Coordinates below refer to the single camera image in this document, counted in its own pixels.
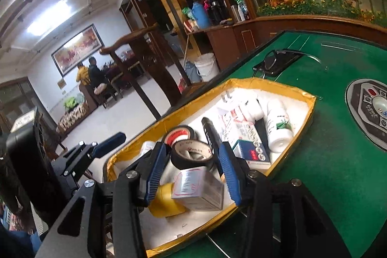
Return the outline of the small silver pink-label box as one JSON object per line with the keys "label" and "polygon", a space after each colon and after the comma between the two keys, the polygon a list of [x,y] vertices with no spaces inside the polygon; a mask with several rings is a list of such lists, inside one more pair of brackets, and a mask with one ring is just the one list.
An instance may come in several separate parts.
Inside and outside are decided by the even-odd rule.
{"label": "small silver pink-label box", "polygon": [[191,211],[220,211],[224,184],[204,166],[181,170],[174,181],[171,198]]}

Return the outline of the white round bottle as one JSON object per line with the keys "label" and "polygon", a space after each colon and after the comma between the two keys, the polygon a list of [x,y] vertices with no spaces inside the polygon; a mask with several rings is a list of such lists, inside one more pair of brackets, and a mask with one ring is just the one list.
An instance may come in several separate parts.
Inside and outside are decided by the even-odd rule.
{"label": "white round bottle", "polygon": [[268,105],[266,133],[268,147],[273,153],[282,153],[293,140],[293,128],[281,100],[272,100]]}

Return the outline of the mahjong table centre control panel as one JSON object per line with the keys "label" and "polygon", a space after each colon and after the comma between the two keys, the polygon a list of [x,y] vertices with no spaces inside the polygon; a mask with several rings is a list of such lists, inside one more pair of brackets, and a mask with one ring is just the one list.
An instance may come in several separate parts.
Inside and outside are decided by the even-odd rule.
{"label": "mahjong table centre control panel", "polygon": [[345,100],[361,131],[386,151],[386,84],[375,79],[354,80],[346,88]]}

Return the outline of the white plastic bucket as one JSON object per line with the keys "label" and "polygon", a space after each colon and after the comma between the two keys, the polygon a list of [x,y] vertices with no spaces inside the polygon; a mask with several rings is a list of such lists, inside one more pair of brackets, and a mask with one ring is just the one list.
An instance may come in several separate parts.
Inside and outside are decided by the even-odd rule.
{"label": "white plastic bucket", "polygon": [[203,82],[211,81],[220,73],[213,53],[201,55],[194,61],[194,64],[197,69],[197,74],[201,77]]}

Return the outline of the framed landscape painting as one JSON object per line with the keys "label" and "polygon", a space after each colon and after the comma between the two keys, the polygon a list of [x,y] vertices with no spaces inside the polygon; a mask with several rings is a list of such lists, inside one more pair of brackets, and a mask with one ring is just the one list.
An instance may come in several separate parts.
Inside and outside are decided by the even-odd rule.
{"label": "framed landscape painting", "polygon": [[64,77],[79,62],[102,48],[103,45],[95,25],[91,24],[52,53],[51,58],[60,75]]}

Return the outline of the blue thermos jug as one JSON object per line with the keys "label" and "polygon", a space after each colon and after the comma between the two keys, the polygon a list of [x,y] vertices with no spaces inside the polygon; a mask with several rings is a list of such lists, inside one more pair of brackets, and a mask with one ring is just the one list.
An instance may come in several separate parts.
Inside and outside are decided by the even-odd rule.
{"label": "blue thermos jug", "polygon": [[192,14],[200,29],[211,27],[211,21],[202,4],[194,2],[192,6]]}

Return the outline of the wooden counter cabinet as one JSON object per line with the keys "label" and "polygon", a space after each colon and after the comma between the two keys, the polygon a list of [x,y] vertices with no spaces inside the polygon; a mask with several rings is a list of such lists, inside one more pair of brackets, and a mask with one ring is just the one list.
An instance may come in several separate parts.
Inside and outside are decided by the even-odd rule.
{"label": "wooden counter cabinet", "polygon": [[261,16],[231,26],[213,26],[190,33],[199,49],[212,50],[221,70],[282,31],[321,31],[386,46],[386,28],[349,18],[321,15]]}

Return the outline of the seated person dark jacket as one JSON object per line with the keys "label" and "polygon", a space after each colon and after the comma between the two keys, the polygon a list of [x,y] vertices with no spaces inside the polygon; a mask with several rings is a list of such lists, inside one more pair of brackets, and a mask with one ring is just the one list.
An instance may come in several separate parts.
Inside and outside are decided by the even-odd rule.
{"label": "seated person dark jacket", "polygon": [[89,79],[90,85],[96,96],[101,95],[108,87],[108,80],[104,73],[98,68],[97,60],[94,57],[89,58]]}

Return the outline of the wooden chair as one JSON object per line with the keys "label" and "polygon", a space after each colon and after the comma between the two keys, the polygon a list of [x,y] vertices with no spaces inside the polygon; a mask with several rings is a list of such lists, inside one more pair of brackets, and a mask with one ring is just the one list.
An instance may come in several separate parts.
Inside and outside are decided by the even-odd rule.
{"label": "wooden chair", "polygon": [[128,35],[119,38],[113,45],[108,47],[104,46],[99,50],[101,55],[109,55],[113,61],[115,61],[123,73],[123,76],[130,82],[131,86],[135,89],[137,94],[150,110],[151,114],[157,120],[161,117],[160,113],[151,102],[145,91],[143,91],[140,84],[138,84],[137,80],[131,75],[128,67],[116,54],[116,50],[126,44],[131,47],[135,57],[138,59],[138,61],[140,61],[140,64],[144,66],[145,72],[149,74],[151,78],[153,78],[153,80],[158,84],[172,107],[205,85],[203,82],[192,83],[190,81],[176,54],[172,51],[172,48],[168,46],[167,53],[172,58],[172,61],[174,62],[175,66],[177,66],[184,82],[187,84],[187,87],[183,89],[183,91],[179,91],[179,86],[173,79],[172,75],[168,72],[161,59],[151,50],[146,42],[145,35],[148,33],[151,35],[156,34],[158,30],[158,24],[154,23],[153,26],[142,28],[129,33]]}

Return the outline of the black electrical tape roll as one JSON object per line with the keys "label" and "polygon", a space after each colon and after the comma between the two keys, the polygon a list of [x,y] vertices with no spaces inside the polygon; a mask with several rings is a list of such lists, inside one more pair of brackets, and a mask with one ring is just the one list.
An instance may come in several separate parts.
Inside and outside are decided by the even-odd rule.
{"label": "black electrical tape roll", "polygon": [[179,170],[201,166],[210,169],[214,164],[214,155],[207,143],[199,140],[181,140],[172,146],[171,162]]}

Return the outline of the white barcode medicine box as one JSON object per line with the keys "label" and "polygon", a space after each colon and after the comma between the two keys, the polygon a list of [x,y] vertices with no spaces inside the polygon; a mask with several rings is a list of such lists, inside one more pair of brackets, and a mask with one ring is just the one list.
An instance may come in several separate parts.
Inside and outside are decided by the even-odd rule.
{"label": "white barcode medicine box", "polygon": [[257,99],[219,104],[217,109],[222,141],[228,142],[232,149],[239,140],[253,143],[256,147],[261,145],[255,123],[264,117],[264,112]]}

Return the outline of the brown tape roll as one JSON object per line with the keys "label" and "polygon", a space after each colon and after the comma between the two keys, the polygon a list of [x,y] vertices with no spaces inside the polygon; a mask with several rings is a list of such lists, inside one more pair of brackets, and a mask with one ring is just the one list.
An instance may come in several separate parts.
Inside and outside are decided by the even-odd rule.
{"label": "brown tape roll", "polygon": [[166,145],[172,147],[177,141],[196,140],[195,131],[187,125],[179,125],[170,129],[161,140]]}

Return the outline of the black smartphone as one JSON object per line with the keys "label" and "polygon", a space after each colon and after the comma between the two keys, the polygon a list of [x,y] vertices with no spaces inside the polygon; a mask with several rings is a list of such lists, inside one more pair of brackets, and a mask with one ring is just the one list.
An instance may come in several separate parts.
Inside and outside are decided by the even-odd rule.
{"label": "black smartphone", "polygon": [[296,50],[271,50],[263,61],[253,66],[253,76],[261,73],[266,77],[276,77],[302,57]]}

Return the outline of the yellow-edged cardboard box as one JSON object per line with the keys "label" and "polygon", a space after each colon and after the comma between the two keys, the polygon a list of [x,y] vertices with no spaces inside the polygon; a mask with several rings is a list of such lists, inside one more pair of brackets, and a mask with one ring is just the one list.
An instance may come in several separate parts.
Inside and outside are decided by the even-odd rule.
{"label": "yellow-edged cardboard box", "polygon": [[229,79],[157,121],[110,157],[108,181],[126,174],[145,155],[148,142],[169,149],[156,182],[156,197],[140,216],[147,257],[170,254],[213,230],[242,203],[242,189],[217,170],[219,137],[243,157],[250,171],[269,176],[279,169],[311,120],[316,98],[297,87],[251,77]]}

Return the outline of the blue white cigarette box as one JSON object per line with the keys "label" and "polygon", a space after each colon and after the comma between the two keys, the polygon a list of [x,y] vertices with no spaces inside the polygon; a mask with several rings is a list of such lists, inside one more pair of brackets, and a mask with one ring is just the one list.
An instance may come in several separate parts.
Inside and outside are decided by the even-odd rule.
{"label": "blue white cigarette box", "polygon": [[250,169],[267,170],[272,165],[270,155],[259,142],[237,140],[233,146],[233,153],[236,157],[245,160]]}

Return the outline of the black rod with silver ring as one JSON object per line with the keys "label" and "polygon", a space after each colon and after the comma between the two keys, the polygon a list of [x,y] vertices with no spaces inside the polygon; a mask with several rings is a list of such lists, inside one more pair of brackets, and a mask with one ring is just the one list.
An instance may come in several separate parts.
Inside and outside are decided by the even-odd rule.
{"label": "black rod with silver ring", "polygon": [[218,156],[222,140],[220,139],[220,136],[218,135],[213,122],[209,118],[203,117],[201,123],[207,138],[208,145],[211,147],[213,155]]}

